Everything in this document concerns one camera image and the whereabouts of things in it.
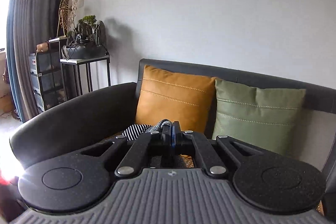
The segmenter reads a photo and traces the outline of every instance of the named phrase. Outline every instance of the golden ferris wheel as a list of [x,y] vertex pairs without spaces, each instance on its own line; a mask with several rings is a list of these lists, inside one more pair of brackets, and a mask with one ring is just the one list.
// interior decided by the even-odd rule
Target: golden ferris wheel
[[57,36],[59,27],[62,28],[63,34],[67,35],[70,26],[74,23],[76,10],[77,0],[61,0],[58,10]]

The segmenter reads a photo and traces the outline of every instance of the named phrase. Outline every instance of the wall outlet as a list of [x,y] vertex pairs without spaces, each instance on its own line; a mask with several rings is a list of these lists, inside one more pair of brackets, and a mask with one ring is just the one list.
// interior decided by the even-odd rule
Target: wall outlet
[[84,6],[84,0],[79,0],[77,3],[77,8],[82,8]]

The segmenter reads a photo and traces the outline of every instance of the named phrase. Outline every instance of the orange pillow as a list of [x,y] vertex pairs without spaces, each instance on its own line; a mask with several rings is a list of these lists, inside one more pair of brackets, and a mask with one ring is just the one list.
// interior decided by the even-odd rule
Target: orange pillow
[[169,72],[146,65],[136,111],[137,124],[179,121],[181,130],[204,133],[215,78]]

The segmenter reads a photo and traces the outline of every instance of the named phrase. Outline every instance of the white circular logo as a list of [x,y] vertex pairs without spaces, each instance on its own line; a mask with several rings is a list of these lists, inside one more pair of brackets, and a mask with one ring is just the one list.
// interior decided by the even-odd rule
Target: white circular logo
[[172,176],[172,177],[175,176],[176,174],[177,174],[177,173],[176,173],[175,171],[173,171],[173,170],[168,172],[168,175],[170,175],[170,176]]

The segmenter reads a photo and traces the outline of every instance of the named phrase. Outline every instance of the green pillow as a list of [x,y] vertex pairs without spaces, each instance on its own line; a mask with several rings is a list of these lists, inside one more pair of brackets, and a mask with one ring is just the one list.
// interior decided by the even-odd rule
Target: green pillow
[[259,89],[216,79],[217,113],[213,139],[235,139],[285,155],[306,90]]

